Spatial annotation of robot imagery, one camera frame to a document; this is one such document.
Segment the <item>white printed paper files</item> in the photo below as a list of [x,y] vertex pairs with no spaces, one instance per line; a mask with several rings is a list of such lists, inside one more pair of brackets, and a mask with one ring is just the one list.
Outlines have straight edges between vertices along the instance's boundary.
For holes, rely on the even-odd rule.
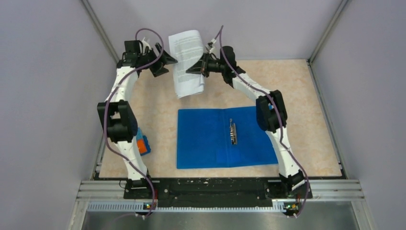
[[173,65],[173,80],[176,96],[200,94],[204,91],[204,77],[190,74],[186,70],[198,62],[203,55],[203,42],[197,30],[189,30],[169,36],[170,55],[178,62]]

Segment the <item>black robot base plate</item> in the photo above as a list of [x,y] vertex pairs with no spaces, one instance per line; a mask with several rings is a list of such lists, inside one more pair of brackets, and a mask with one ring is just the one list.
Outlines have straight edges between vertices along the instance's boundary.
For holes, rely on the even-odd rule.
[[153,178],[125,186],[124,199],[155,199],[158,207],[271,207],[278,199],[312,198],[310,186],[294,191],[276,177]]

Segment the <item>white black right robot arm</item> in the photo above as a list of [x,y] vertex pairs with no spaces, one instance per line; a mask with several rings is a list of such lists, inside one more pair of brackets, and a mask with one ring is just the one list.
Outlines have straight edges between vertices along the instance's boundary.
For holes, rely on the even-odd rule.
[[197,62],[186,69],[186,73],[208,77],[220,73],[226,84],[241,91],[255,102],[256,120],[265,131],[274,148],[281,179],[281,192],[294,197],[307,182],[303,167],[293,155],[287,134],[287,111],[283,95],[279,90],[268,90],[254,81],[245,70],[237,65],[232,47],[223,46],[220,57],[205,52]]

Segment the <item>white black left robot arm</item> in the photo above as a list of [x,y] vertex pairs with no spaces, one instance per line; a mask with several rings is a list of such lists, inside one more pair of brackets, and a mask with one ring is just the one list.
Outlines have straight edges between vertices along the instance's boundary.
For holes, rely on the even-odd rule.
[[116,64],[116,77],[110,94],[97,104],[106,147],[120,156],[127,169],[126,189],[142,198],[153,194],[154,186],[138,146],[139,125],[130,105],[133,88],[140,73],[148,69],[154,77],[168,73],[166,65],[176,64],[160,43],[152,47],[145,40],[125,41],[125,52]]

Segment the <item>blue plastic folder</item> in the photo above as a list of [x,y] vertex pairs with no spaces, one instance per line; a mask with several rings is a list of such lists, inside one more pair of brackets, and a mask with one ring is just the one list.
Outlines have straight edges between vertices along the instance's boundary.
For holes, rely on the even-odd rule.
[[[237,129],[232,145],[229,119]],[[177,169],[233,168],[277,164],[267,134],[256,121],[256,108],[180,109],[177,126]]]

